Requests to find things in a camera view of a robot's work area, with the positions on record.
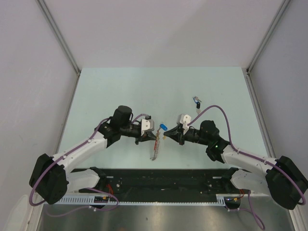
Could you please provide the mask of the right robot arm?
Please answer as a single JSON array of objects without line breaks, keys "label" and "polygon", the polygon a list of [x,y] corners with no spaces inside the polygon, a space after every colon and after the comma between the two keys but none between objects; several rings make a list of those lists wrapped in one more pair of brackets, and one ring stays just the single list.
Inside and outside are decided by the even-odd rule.
[{"label": "right robot arm", "polygon": [[264,157],[235,148],[230,141],[220,137],[219,129],[211,120],[203,121],[199,129],[178,124],[164,135],[180,145],[187,141],[205,145],[205,152],[212,161],[232,165],[222,181],[222,188],[227,193],[246,189],[266,194],[288,210],[307,202],[304,193],[308,181],[290,158]]}]

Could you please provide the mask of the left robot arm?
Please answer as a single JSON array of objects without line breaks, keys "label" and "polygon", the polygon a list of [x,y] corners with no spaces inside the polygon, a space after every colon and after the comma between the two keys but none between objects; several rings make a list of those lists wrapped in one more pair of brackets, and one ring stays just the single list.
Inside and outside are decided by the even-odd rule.
[{"label": "left robot arm", "polygon": [[29,196],[30,205],[39,205],[33,201],[35,193],[44,202],[53,205],[70,192],[83,189],[102,192],[106,188],[106,180],[101,170],[96,167],[79,172],[73,170],[92,155],[109,148],[122,136],[134,138],[135,144],[154,141],[154,121],[151,116],[139,115],[140,122],[132,116],[132,109],[121,105],[112,116],[99,122],[89,137],[71,149],[53,156],[39,156],[29,180],[32,188]]}]

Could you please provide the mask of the dark blue tag key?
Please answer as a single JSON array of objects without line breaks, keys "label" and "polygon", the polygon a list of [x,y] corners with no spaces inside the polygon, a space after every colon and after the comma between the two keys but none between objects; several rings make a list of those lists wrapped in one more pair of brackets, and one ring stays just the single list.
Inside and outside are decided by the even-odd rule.
[{"label": "dark blue tag key", "polygon": [[201,100],[197,97],[197,96],[194,96],[193,97],[193,101],[195,102],[196,104],[196,112],[197,114],[199,115],[201,113],[201,110],[200,110],[200,107],[201,107]]}]

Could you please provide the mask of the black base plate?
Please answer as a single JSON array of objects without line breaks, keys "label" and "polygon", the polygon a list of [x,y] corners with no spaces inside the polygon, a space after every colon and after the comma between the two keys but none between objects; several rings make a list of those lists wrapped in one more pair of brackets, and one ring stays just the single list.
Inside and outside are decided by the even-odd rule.
[{"label": "black base plate", "polygon": [[216,202],[218,194],[240,199],[247,190],[227,179],[229,169],[103,169],[97,190],[121,203],[188,204]]}]

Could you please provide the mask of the right side aluminium rail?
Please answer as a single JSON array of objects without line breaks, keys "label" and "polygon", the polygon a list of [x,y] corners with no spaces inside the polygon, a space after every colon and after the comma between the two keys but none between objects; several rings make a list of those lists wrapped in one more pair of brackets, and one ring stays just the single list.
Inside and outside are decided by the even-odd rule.
[{"label": "right side aluminium rail", "polygon": [[265,144],[267,154],[270,157],[276,157],[276,154],[275,154],[275,151],[273,149],[272,142],[270,140],[270,135],[269,135],[266,123],[265,123],[265,119],[264,119],[264,116],[263,116],[263,113],[262,113],[262,110],[261,110],[261,106],[260,106],[260,103],[259,103],[259,100],[258,100],[258,97],[257,97],[255,87],[253,85],[250,73],[245,68],[243,68],[242,71],[243,71],[245,82],[246,82],[246,85],[247,85],[247,88],[248,88],[248,92],[250,94],[250,98],[251,98],[251,101],[252,101],[252,104],[253,104],[253,108],[254,108],[254,111],[255,111],[255,114],[256,114],[256,117],[257,117],[257,122],[258,122],[258,125],[259,125],[259,128],[260,128],[260,132],[261,132],[261,135],[262,135],[263,142]]}]

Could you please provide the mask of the aluminium frame rail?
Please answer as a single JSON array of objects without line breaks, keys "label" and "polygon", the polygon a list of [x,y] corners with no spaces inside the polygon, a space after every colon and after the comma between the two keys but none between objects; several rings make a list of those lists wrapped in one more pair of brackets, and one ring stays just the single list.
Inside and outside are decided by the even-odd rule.
[{"label": "aluminium frame rail", "polygon": [[[257,193],[262,193],[262,194],[265,194],[265,195],[269,195],[272,197],[272,199],[274,199],[274,196],[270,194],[270,191],[269,191],[269,188],[265,187],[265,188],[257,188],[257,189],[251,189],[251,190],[247,190],[247,193],[249,194],[250,191],[254,191],[254,192],[257,192]],[[111,192],[104,192],[104,191],[100,191],[98,189],[95,189],[95,188],[85,188],[83,189],[83,192],[81,192],[81,194],[90,194],[90,193],[98,193],[101,197],[106,197],[108,198],[109,200],[111,198],[113,198],[116,202],[116,204],[118,205],[120,202],[119,202],[119,199],[113,195]],[[57,202],[59,202],[62,198],[64,198],[65,196],[67,195],[66,192],[57,192],[53,195],[50,194],[50,196],[45,196],[44,197],[44,200],[41,201],[41,202],[38,202],[38,203],[34,203],[33,201],[33,196],[34,196],[34,189],[31,191],[31,194],[30,194],[30,198],[29,198],[29,204],[31,206],[39,206],[43,203],[48,203],[50,205],[53,205]]]}]

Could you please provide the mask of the left aluminium corner post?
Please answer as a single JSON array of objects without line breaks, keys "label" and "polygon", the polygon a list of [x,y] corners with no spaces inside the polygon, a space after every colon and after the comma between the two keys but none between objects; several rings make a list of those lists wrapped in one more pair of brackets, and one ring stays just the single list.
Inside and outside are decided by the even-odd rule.
[{"label": "left aluminium corner post", "polygon": [[56,40],[58,41],[61,49],[63,50],[66,58],[68,59],[69,63],[71,64],[74,72],[77,74],[77,76],[80,76],[81,70],[78,67],[78,64],[75,60],[75,58],[73,57],[73,54],[67,44],[67,42],[65,41],[64,36],[62,35],[46,1],[44,0],[36,0],[36,3],[39,7],[39,9],[41,10],[46,22],[48,23],[51,31],[53,32]]}]

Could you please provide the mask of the aluminium corner post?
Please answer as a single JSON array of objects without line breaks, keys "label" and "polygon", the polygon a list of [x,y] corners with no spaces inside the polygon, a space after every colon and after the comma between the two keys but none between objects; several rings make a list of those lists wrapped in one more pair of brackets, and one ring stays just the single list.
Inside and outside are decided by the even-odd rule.
[{"label": "aluminium corner post", "polygon": [[260,58],[261,54],[263,53],[264,49],[266,48],[267,44],[269,43],[271,37],[273,36],[276,27],[278,26],[278,24],[280,23],[280,21],[282,20],[283,16],[285,15],[288,7],[290,6],[290,4],[292,3],[292,0],[283,0],[281,5],[279,6],[269,28],[267,29],[260,45],[258,46],[255,54],[253,55],[251,61],[249,62],[247,68],[245,69],[246,73],[250,74],[251,71],[253,70],[256,62],[258,61],[258,59]]},{"label": "aluminium corner post", "polygon": [[80,76],[81,70],[78,67],[78,64],[75,60],[75,58],[73,57],[73,54],[67,44],[67,42],[65,41],[64,36],[62,35],[46,1],[44,0],[36,0],[36,3],[39,7],[39,9],[41,10],[46,22],[48,23],[51,31],[53,32],[56,40],[58,41],[61,49],[63,50],[66,58],[68,59],[69,63],[71,64],[74,72],[77,74],[77,76]]}]

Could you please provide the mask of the right aluminium corner post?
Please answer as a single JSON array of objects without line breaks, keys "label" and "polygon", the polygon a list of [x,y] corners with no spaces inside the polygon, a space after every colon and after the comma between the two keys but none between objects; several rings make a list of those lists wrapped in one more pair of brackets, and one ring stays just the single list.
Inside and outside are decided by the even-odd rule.
[{"label": "right aluminium corner post", "polygon": [[264,49],[266,48],[267,44],[269,43],[271,37],[273,36],[276,27],[278,26],[278,24],[280,23],[280,21],[282,20],[283,16],[285,15],[288,7],[290,6],[290,4],[292,3],[292,0],[283,0],[281,5],[279,6],[269,28],[267,29],[260,45],[258,46],[255,54],[253,55],[251,61],[249,62],[247,68],[245,69],[246,73],[250,74],[251,71],[253,70],[256,62],[258,61],[258,59],[260,58],[261,54],[263,53]]}]

